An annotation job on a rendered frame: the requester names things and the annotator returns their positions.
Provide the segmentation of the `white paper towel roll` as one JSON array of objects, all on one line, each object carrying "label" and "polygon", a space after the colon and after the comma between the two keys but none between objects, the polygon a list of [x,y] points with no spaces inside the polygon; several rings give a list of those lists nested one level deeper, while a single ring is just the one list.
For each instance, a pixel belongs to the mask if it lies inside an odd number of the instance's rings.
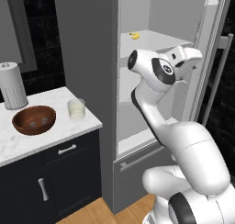
[{"label": "white paper towel roll", "polygon": [[21,73],[15,62],[0,63],[0,90],[7,110],[18,110],[28,104]]}]

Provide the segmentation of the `dark navy drawer front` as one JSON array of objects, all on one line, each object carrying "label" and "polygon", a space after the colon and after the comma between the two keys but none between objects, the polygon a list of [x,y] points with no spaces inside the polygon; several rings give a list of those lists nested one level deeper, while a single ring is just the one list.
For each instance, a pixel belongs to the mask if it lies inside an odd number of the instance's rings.
[{"label": "dark navy drawer front", "polygon": [[[77,146],[75,150],[68,151],[62,155],[58,155],[58,150],[71,147],[73,144]],[[43,164],[46,168],[53,166],[69,167],[78,157],[84,157],[91,150],[99,147],[99,130],[94,130],[82,136],[67,140],[56,146],[53,146],[41,153]]]}]

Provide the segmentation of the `grey fridge door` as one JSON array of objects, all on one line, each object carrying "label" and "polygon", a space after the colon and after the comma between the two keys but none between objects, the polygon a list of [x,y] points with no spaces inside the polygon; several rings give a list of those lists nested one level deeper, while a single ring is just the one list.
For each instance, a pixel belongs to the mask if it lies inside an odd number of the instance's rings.
[{"label": "grey fridge door", "polygon": [[206,0],[195,47],[203,59],[191,72],[182,120],[197,121],[207,89],[208,78],[219,45],[230,0]]}]

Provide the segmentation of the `grey freezer drawer front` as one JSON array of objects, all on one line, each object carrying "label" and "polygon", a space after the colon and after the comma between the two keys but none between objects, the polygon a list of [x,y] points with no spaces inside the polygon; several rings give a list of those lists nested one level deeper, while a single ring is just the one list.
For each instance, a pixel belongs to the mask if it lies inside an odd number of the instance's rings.
[{"label": "grey freezer drawer front", "polygon": [[142,185],[142,175],[147,169],[156,166],[176,165],[176,162],[171,159],[171,152],[164,147],[164,152],[155,154],[149,159],[136,164],[122,173],[120,172],[120,164],[129,164],[161,147],[152,144],[148,147],[134,151],[114,162],[114,203],[111,208],[114,214],[117,214],[121,210],[132,205],[147,194]]}]

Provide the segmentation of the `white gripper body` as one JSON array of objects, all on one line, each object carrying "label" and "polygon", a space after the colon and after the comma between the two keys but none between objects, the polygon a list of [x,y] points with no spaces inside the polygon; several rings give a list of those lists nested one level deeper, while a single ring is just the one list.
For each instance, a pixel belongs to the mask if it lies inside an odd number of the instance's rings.
[{"label": "white gripper body", "polygon": [[201,51],[198,49],[183,48],[183,51],[185,53],[185,66],[193,67],[198,64],[203,58]]}]

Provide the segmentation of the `glass of lemonade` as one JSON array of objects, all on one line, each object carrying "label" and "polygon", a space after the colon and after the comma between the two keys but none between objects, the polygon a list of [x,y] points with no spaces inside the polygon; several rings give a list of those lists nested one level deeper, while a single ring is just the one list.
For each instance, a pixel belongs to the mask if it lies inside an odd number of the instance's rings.
[{"label": "glass of lemonade", "polygon": [[85,118],[85,101],[81,98],[73,98],[67,103],[69,117],[71,120],[82,120]]}]

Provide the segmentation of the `grey fridge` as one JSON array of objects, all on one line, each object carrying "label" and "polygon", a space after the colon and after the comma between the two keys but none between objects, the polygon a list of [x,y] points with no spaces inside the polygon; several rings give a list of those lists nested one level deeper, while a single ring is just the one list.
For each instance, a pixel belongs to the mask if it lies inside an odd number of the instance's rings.
[{"label": "grey fridge", "polygon": [[[192,42],[195,48],[206,0],[55,0],[65,82],[102,122],[99,131],[102,197],[114,203],[114,162],[156,144],[131,92],[140,76],[120,57],[120,35],[155,31]],[[183,72],[158,105],[163,117],[182,120],[191,72]]]}]

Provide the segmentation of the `dark navy cupboard door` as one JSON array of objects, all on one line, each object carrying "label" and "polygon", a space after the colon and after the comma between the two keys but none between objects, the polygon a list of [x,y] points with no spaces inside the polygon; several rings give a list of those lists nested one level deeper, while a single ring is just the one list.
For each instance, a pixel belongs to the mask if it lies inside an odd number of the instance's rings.
[{"label": "dark navy cupboard door", "polygon": [[[55,224],[101,196],[99,170],[77,159],[69,167],[38,170],[33,164],[14,162],[3,169],[0,187],[6,185],[17,199],[25,218],[22,224]],[[44,178],[47,201],[43,201],[39,178]]]}]

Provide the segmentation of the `brown wooden bowl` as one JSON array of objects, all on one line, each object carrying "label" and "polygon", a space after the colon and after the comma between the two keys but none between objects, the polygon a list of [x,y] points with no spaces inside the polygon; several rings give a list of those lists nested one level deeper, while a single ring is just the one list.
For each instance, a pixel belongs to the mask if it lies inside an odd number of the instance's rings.
[{"label": "brown wooden bowl", "polygon": [[[41,120],[47,118],[47,124],[42,125]],[[50,106],[31,106],[27,107],[14,115],[12,124],[14,128],[24,135],[39,135],[48,131],[55,123],[56,111]],[[36,122],[37,126],[32,128],[29,123]]]}]

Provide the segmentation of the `white fridge shelf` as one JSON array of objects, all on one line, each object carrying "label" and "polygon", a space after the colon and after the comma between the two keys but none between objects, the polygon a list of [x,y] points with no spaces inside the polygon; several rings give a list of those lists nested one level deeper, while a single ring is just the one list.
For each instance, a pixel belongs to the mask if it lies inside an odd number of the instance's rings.
[{"label": "white fridge shelf", "polygon": [[132,39],[128,33],[120,35],[120,57],[129,56],[134,50],[164,50],[178,45],[192,45],[192,42],[167,36],[155,31],[141,30],[139,39]]}]

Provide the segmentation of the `grey wall cupboard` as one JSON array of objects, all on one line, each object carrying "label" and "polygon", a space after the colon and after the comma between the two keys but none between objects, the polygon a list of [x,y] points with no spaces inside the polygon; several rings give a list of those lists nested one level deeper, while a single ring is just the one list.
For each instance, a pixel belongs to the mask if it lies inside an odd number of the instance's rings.
[{"label": "grey wall cupboard", "polygon": [[37,70],[23,0],[0,0],[0,62],[16,62],[22,73]]}]

